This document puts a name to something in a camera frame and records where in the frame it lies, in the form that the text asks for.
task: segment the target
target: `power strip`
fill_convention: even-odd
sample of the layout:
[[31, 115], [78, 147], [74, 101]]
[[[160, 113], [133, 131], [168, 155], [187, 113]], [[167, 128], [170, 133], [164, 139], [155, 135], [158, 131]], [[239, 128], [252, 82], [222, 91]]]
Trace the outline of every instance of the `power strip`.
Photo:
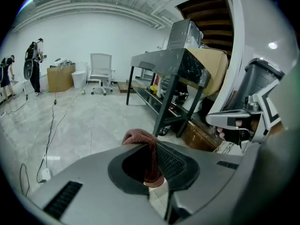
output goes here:
[[46, 168], [42, 171], [42, 180], [49, 181], [51, 179], [51, 171]]

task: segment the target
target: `gray table top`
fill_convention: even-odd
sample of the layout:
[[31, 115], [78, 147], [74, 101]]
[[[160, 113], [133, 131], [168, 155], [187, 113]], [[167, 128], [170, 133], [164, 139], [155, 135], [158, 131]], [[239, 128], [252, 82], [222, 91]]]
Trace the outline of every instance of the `gray table top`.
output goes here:
[[132, 57], [131, 66], [152, 70], [160, 76], [176, 75], [204, 88], [210, 79], [207, 69], [186, 48], [137, 55]]

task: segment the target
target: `black pants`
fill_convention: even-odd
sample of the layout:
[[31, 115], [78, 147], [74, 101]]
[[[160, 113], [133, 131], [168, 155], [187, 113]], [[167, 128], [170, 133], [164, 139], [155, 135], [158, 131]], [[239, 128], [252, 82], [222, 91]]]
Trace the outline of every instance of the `black pants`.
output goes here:
[[39, 63], [33, 61], [32, 75], [30, 77], [30, 82], [35, 92], [40, 92], [39, 90]]

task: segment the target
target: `ceiling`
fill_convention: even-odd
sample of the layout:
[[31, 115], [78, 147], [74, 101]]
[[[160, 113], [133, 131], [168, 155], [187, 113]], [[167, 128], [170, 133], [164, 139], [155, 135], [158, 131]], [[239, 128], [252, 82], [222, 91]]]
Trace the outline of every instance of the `ceiling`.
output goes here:
[[112, 13], [137, 19], [151, 27], [171, 27], [182, 19], [170, 0], [34, 0], [16, 17], [15, 31], [50, 17], [75, 12]]

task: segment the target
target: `white office chair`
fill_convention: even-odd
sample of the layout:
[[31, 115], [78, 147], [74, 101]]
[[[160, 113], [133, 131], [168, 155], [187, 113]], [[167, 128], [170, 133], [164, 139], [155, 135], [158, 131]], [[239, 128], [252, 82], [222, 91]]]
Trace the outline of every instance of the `white office chair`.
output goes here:
[[112, 70], [112, 56], [104, 53], [91, 53], [91, 74], [90, 79], [97, 79], [99, 85], [94, 87], [91, 94], [94, 94], [95, 89], [101, 89], [103, 95], [106, 95], [106, 89], [113, 91], [111, 86], [115, 70]]

